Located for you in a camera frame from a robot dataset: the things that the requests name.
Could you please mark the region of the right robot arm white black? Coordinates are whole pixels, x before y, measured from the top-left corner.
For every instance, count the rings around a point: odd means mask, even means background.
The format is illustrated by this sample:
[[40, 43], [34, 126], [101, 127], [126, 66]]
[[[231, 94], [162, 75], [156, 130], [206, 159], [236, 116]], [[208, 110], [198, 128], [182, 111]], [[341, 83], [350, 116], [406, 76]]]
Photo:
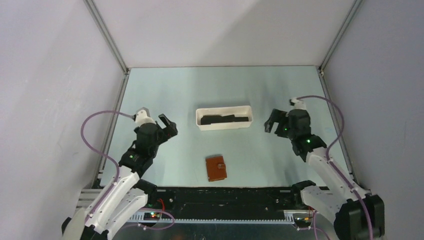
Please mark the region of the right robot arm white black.
[[311, 118], [305, 109], [289, 112], [273, 109], [264, 123], [270, 133], [289, 139], [292, 150], [323, 180], [330, 193], [313, 181], [292, 185], [291, 204], [297, 209], [312, 207], [333, 224], [340, 240], [371, 240], [385, 235], [385, 205], [377, 195], [368, 193], [340, 168], [329, 155], [326, 143], [311, 133]]

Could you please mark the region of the brown leather card holder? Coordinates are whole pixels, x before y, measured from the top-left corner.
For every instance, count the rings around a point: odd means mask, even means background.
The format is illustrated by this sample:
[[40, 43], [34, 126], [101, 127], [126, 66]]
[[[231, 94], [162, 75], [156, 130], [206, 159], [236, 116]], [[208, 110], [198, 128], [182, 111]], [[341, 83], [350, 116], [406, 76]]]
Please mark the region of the brown leather card holder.
[[209, 182], [221, 181], [228, 177], [226, 164], [222, 155], [207, 157], [205, 159], [205, 165]]

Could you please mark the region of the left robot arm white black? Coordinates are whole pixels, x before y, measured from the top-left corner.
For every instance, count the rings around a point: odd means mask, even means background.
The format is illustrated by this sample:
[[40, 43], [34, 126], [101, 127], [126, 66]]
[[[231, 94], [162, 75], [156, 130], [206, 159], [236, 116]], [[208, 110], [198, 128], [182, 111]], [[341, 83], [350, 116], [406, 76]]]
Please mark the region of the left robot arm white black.
[[135, 140], [119, 161], [106, 156], [115, 165], [115, 175], [88, 207], [63, 222], [63, 240], [111, 240], [136, 212], [156, 206], [157, 187], [142, 177], [159, 146], [178, 134], [177, 125], [160, 114], [161, 127], [144, 108], [126, 117], [136, 125]]

